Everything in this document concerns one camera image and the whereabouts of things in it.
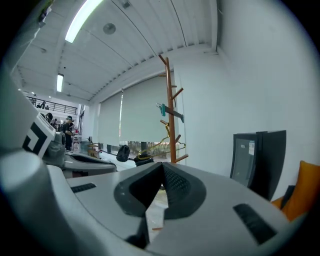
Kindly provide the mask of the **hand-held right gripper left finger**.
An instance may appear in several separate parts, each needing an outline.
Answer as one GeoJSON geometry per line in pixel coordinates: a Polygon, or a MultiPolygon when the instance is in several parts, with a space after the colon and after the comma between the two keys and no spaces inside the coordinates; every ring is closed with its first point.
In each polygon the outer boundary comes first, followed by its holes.
{"type": "Polygon", "coordinates": [[[164,226],[165,192],[161,163],[67,179],[80,203],[100,224],[145,249],[164,226]]]}

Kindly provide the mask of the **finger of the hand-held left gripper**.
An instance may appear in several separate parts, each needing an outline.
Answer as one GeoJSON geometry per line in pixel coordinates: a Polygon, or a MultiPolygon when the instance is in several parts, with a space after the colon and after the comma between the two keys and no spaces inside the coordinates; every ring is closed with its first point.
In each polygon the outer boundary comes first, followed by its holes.
{"type": "Polygon", "coordinates": [[[83,163],[110,163],[110,161],[104,161],[96,157],[91,157],[85,154],[77,154],[72,152],[67,152],[65,157],[69,157],[75,161],[83,162],[83,163]]]}
{"type": "Polygon", "coordinates": [[[76,160],[67,160],[62,168],[63,175],[69,178],[80,178],[88,176],[97,176],[103,174],[114,173],[117,171],[117,167],[113,163],[90,163],[80,162],[76,160]]]}

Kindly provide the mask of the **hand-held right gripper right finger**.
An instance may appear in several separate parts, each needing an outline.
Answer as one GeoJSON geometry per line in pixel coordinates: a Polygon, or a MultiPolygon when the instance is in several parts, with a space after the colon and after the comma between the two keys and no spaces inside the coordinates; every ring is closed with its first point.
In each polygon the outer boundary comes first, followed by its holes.
{"type": "Polygon", "coordinates": [[[283,256],[303,222],[225,176],[164,163],[168,208],[146,247],[160,256],[283,256]]]}

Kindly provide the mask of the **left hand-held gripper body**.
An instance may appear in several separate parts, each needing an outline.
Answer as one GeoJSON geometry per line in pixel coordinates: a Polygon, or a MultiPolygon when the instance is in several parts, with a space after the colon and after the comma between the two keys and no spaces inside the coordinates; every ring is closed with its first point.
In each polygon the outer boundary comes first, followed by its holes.
{"type": "Polygon", "coordinates": [[[23,149],[48,165],[65,165],[65,135],[56,132],[30,100],[18,90],[10,74],[0,71],[0,150],[23,149]]]}

